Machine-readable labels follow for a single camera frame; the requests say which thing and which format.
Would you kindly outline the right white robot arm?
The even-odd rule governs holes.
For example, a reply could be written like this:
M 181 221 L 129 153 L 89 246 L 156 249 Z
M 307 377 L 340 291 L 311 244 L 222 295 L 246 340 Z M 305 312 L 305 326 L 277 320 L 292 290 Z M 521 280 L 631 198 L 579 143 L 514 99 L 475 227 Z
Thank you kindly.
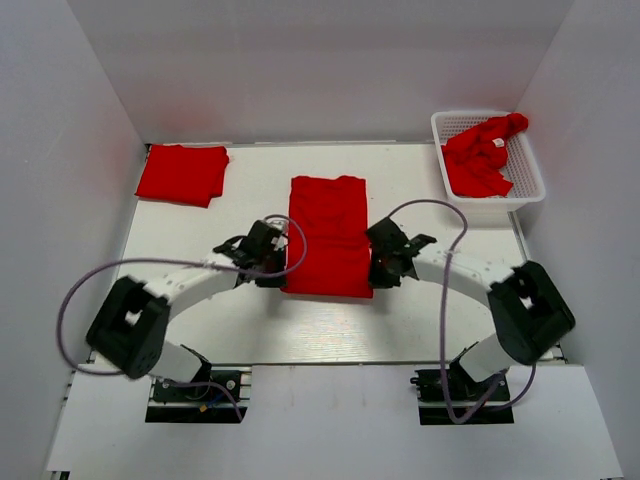
M 409 277 L 439 284 L 489 309 L 495 332 L 445 367 L 447 386 L 463 398 L 477 398 L 512 366 L 536 364 L 575 328 L 573 313 L 539 263 L 505 267 L 455 255 L 431 236 L 407 237 L 390 218 L 374 224 L 366 236 L 373 289 L 399 287 Z

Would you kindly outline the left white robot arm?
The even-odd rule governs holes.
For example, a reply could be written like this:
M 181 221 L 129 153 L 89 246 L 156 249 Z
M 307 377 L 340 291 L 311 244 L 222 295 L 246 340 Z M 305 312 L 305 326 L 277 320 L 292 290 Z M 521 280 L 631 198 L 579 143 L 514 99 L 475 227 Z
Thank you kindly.
M 88 345 L 132 380 L 149 375 L 176 383 L 188 398 L 202 398 L 211 387 L 211 363 L 168 341 L 170 322 L 244 284 L 284 285 L 285 239 L 281 227 L 258 220 L 248 234 L 215 247 L 202 268 L 185 266 L 151 280 L 119 278 L 86 334 Z

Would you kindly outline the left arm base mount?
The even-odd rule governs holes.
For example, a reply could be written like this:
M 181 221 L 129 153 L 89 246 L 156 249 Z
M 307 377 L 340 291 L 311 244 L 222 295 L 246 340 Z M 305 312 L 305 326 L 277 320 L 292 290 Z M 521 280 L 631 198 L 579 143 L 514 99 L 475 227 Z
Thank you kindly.
M 213 367 L 209 382 L 224 387 L 237 408 L 219 388 L 178 388 L 166 381 L 151 384 L 145 422 L 149 424 L 240 424 L 250 402 L 250 367 Z

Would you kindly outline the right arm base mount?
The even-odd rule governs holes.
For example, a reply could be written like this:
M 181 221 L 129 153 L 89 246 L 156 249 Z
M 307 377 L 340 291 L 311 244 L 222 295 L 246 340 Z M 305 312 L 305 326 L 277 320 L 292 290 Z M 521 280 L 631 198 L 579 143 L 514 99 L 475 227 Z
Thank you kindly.
M 491 378 L 482 383 L 467 383 L 459 373 L 447 372 L 447 379 L 453 412 L 456 417 L 462 417 L 470 410 L 492 385 Z M 441 374 L 438 369 L 416 370 L 410 383 L 417 393 L 421 426 L 455 426 L 446 409 Z M 464 426 L 513 424 L 512 408 L 506 407 L 499 410 L 502 404 L 506 404 L 510 400 L 511 393 L 508 383 L 505 378 L 502 378 L 492 395 L 464 423 Z

